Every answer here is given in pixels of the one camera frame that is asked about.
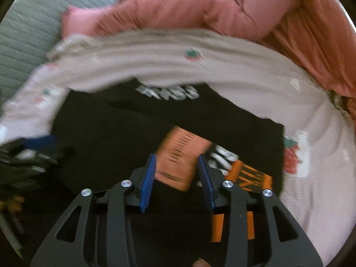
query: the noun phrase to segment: pink blanket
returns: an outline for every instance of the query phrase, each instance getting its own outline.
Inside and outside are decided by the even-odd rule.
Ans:
[[[86,34],[205,28],[258,42],[349,97],[356,119],[356,35],[335,0],[122,0],[102,11]]]

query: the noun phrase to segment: finger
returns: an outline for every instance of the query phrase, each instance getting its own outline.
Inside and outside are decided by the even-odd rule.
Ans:
[[[196,261],[192,267],[211,267],[209,263],[204,261],[203,259],[200,259]]]

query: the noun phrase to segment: black t-shirt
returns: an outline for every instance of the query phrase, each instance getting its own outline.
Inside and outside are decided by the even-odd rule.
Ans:
[[[271,176],[273,190],[279,194],[283,126],[237,107],[206,84],[158,89],[133,79],[94,94],[71,91],[56,116],[52,134],[71,145],[74,152],[55,172],[55,178],[74,194],[85,188],[109,189],[144,166],[149,154],[160,148],[176,126],[211,142],[206,156],[214,167],[226,172],[231,167],[226,163],[232,165],[234,160],[225,158],[238,156],[246,165]],[[152,266],[156,260],[158,267],[169,261],[174,261],[172,267],[190,267],[197,257],[213,267],[220,265],[222,247],[210,242],[211,216],[197,181],[195,177],[188,191],[182,192],[155,180],[147,214],[131,217],[139,266]],[[66,190],[61,193],[64,202],[54,207],[47,219],[41,213],[33,214],[41,232],[35,235],[32,230],[35,239],[24,245],[27,260],[50,229],[49,224],[41,222],[50,221],[52,225],[63,206],[70,203],[72,196]],[[183,232],[178,228],[182,222],[185,230],[195,231]],[[155,226],[159,231],[141,230],[145,226]],[[152,248],[147,247],[147,240]],[[164,252],[167,245],[170,250]]]

